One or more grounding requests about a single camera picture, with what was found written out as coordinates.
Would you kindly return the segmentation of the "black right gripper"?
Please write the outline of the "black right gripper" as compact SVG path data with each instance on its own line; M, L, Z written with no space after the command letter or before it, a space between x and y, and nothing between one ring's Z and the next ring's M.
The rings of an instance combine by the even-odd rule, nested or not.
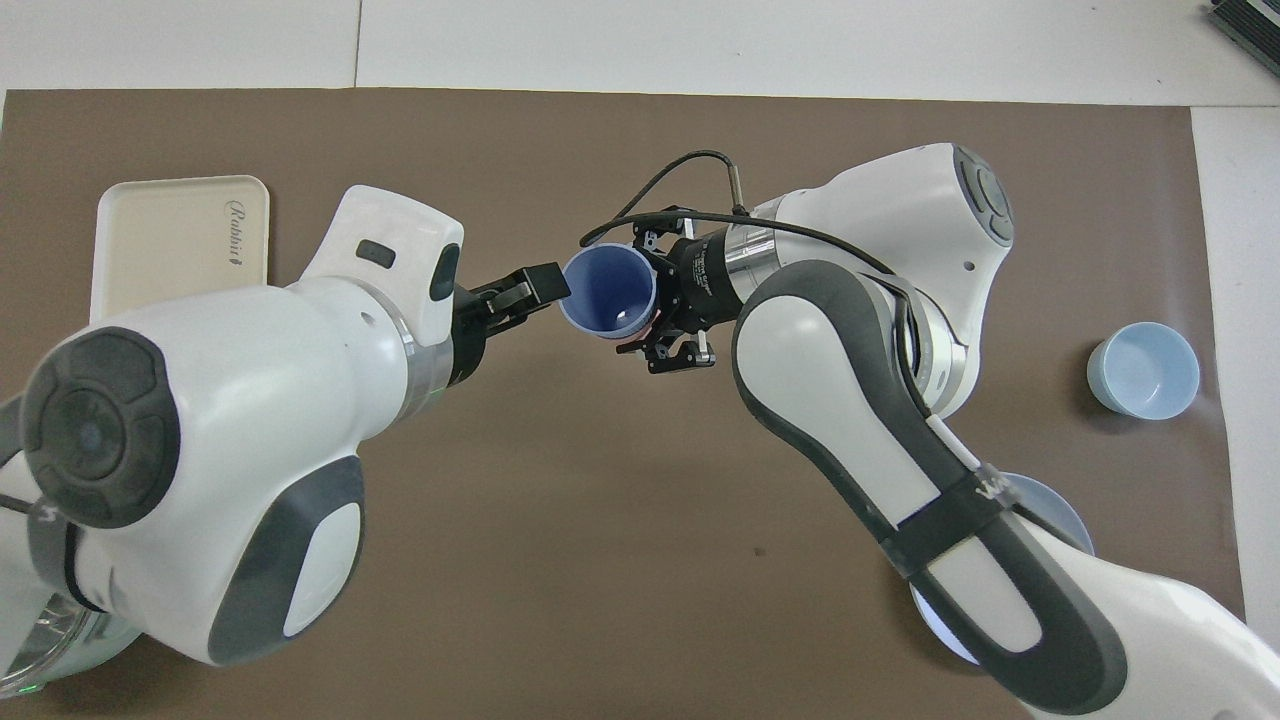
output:
M695 224L691 208L640 213L632 223L632 247L666 256L675 268L659 277L659 325L669 328L652 327L640 337L640 352L652 375L714 366L717 355L708 331L736 320L742 309L726 268L726 233L696 238ZM663 250L659 241L667 234L675 242Z

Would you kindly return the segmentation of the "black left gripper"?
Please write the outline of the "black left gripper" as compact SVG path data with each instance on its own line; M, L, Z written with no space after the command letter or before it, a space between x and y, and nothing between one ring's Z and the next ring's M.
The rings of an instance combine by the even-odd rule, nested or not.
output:
M453 292L451 386L479 368L492 329L520 325L534 313L572 293L557 263L521 266L495 283Z

